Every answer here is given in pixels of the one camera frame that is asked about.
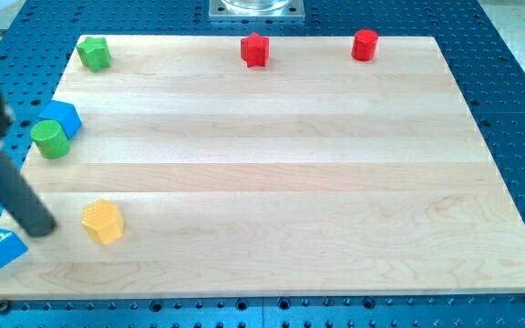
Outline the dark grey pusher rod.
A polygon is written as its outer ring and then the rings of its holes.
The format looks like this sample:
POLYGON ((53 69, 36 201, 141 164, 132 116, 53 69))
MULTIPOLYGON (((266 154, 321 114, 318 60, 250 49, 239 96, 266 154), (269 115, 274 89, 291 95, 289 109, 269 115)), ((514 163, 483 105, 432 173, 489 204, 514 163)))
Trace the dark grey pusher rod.
POLYGON ((31 237, 45 237, 57 227, 54 216, 2 149, 0 149, 0 204, 31 237))

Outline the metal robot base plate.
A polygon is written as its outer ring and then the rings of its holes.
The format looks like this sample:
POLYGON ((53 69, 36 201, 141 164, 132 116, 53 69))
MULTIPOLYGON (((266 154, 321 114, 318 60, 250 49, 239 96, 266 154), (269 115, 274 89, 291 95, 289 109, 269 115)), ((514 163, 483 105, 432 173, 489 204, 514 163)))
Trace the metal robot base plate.
POLYGON ((293 20, 305 18, 304 0, 210 0, 213 21, 293 20))

